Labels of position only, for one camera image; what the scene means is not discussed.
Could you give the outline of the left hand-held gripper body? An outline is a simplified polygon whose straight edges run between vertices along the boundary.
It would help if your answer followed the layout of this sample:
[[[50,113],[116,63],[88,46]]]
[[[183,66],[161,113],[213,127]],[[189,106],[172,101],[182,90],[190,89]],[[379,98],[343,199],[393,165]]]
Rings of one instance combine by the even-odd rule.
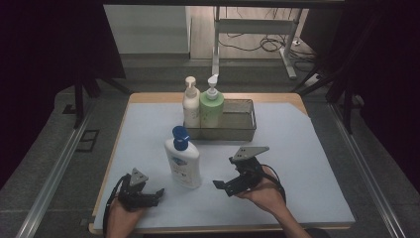
[[[149,178],[141,173],[137,168],[133,168],[130,174],[123,176],[122,184],[118,194],[118,200],[123,204],[127,211],[134,211],[143,208],[142,204],[148,199],[143,194],[143,188]]]

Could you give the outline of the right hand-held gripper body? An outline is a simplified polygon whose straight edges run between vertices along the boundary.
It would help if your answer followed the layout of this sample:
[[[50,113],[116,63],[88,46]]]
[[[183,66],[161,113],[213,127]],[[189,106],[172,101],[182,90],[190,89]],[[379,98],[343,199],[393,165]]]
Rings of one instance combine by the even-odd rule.
[[[229,159],[230,163],[236,166],[236,170],[240,174],[236,179],[242,179],[248,185],[248,189],[255,187],[263,179],[263,168],[256,155],[268,150],[268,146],[241,147],[235,156]]]

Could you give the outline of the white bottle with blue pump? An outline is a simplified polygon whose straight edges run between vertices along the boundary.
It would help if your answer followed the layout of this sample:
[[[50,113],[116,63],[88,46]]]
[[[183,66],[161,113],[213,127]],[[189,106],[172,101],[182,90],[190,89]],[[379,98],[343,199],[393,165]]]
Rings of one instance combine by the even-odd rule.
[[[190,142],[190,136],[183,126],[172,129],[172,138],[164,143],[171,174],[174,180],[189,188],[201,185],[200,153]]]

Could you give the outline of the grey metal tray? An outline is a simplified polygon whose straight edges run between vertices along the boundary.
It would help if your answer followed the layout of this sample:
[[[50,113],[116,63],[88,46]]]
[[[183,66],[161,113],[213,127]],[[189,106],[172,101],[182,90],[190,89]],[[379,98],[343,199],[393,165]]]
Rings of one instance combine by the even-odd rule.
[[[194,140],[251,141],[257,130],[252,99],[226,99],[220,125],[216,128],[187,128]]]

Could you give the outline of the green pump bottle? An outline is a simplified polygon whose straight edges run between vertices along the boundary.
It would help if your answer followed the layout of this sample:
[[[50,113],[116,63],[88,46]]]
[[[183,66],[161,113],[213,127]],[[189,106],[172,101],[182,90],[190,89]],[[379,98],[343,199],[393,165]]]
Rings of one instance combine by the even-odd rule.
[[[216,88],[218,74],[208,78],[209,88],[200,94],[200,123],[202,128],[217,128],[221,124],[224,95]]]

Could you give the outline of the cream pump bottle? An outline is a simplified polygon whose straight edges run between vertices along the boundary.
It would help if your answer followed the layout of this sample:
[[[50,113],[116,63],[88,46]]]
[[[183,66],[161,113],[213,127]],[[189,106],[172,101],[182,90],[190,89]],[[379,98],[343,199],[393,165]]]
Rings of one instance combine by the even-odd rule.
[[[182,107],[184,115],[184,126],[187,128],[200,127],[200,91],[196,87],[196,78],[187,76],[185,78],[186,89],[183,95]]]

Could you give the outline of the person's left hand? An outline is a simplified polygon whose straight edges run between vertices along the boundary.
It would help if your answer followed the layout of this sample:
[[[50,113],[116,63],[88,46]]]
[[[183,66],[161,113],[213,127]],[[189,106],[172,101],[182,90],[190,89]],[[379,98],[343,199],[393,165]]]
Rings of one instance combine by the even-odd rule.
[[[115,198],[109,207],[105,237],[128,238],[145,213],[146,210],[144,208],[139,208],[135,211],[127,211],[122,203]]]

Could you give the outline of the person's right hand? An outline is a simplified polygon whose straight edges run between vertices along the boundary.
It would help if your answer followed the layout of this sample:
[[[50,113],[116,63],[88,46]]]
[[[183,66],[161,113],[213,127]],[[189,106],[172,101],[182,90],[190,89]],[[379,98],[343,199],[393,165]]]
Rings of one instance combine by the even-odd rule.
[[[284,199],[277,185],[269,178],[263,178],[254,188],[238,193],[237,197],[251,201],[272,215],[280,215],[286,210]]]

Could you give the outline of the black tripod stand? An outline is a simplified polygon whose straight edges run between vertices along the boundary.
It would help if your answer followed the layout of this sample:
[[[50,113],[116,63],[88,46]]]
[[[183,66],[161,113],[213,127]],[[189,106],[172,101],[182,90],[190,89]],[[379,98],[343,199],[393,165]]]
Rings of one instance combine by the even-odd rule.
[[[303,34],[303,41],[311,48],[315,47],[319,56],[314,67],[292,91],[304,96],[331,84],[326,99],[336,103],[344,96],[343,122],[352,134],[353,86],[350,70],[359,53],[359,39],[362,34],[358,23],[352,20],[351,13],[345,10],[310,10]],[[322,78],[312,86],[305,87],[304,82],[315,73],[320,74]]]
[[[91,98],[100,96],[101,90],[97,82],[98,79],[108,83],[124,94],[131,95],[134,90],[117,82],[113,77],[93,69],[92,67],[79,66],[75,72],[74,79],[74,102],[75,102],[75,123],[73,128],[78,129],[84,119],[83,91],[86,91]]]

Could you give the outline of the white power strip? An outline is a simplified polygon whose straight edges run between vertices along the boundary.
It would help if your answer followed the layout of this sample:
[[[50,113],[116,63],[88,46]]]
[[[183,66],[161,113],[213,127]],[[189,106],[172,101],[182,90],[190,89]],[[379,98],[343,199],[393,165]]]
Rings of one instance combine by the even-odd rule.
[[[316,82],[318,82],[320,79],[322,78],[322,76],[318,73],[313,74],[312,76],[310,76],[305,82],[304,82],[304,86],[305,87],[309,87],[312,86],[313,84],[315,84]]]

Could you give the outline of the white metal stand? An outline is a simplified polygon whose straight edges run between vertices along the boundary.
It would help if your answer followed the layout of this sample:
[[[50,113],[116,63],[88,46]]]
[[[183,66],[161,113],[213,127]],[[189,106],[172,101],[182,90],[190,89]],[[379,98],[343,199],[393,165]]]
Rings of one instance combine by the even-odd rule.
[[[280,49],[280,55],[290,79],[296,79],[295,69],[289,55],[303,10],[298,9],[292,20],[240,20],[221,19],[220,7],[214,11],[214,46],[212,52],[212,74],[219,73],[219,35],[220,34],[254,34],[254,35],[285,35],[285,47]]]

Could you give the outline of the dark curtain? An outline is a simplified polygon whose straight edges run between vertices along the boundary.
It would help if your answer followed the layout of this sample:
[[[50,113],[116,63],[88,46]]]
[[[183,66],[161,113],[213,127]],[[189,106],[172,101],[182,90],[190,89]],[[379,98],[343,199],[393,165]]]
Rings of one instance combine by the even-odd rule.
[[[124,76],[104,0],[0,0],[0,188],[60,91]]]
[[[420,192],[420,0],[379,1],[349,77],[366,124]]]

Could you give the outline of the white board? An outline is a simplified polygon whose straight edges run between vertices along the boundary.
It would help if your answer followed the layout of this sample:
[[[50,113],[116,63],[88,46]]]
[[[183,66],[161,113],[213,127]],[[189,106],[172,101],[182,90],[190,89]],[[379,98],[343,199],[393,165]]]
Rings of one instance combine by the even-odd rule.
[[[105,5],[120,54],[189,54],[187,6]]]

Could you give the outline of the aluminium floor rail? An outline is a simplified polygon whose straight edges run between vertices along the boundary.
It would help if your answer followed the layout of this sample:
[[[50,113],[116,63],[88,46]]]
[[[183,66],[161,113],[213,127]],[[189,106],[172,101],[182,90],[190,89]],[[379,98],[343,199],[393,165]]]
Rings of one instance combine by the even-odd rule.
[[[390,234],[391,238],[406,238],[406,234],[403,231],[394,210],[392,209],[390,203],[379,187],[372,171],[368,166],[365,156],[363,155],[358,143],[356,142],[356,139],[346,129],[343,122],[344,117],[341,115],[339,107],[334,104],[328,104],[328,107],[334,116],[334,120],[351,152],[358,171],[361,174],[361,177],[378,210],[379,215],[381,216],[384,225],[388,230],[388,233]]]
[[[38,193],[15,238],[34,238],[53,199],[53,195],[71,161],[79,140],[86,129],[96,104],[96,99],[91,99],[85,104],[85,117],[81,120],[79,127],[73,129],[69,138],[66,140],[66,144],[60,152],[59,157],[56,159],[50,174]]]

